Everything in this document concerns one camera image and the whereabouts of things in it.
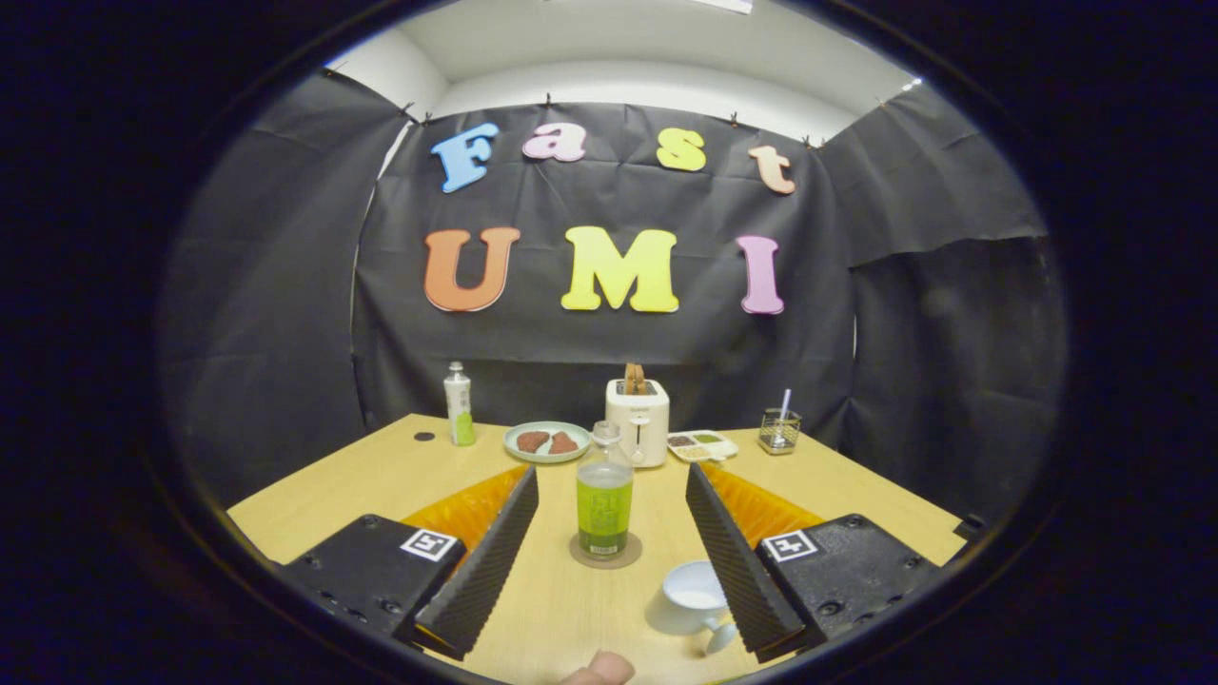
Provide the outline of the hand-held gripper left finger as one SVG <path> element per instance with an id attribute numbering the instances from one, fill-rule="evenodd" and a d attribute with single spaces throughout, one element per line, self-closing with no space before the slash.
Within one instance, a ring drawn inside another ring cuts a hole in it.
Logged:
<path id="1" fill-rule="evenodd" d="M 476 645 L 540 505 L 518 466 L 402 520 L 356 517 L 283 572 L 339 619 L 464 659 Z"/>

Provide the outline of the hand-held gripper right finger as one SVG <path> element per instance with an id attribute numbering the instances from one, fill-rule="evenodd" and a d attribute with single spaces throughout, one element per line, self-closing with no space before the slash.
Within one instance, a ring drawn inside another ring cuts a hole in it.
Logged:
<path id="1" fill-rule="evenodd" d="M 717 466 L 693 464 L 685 499 L 745 650 L 761 663 L 867 625 L 939 572 L 864 516 L 818 519 Z"/>

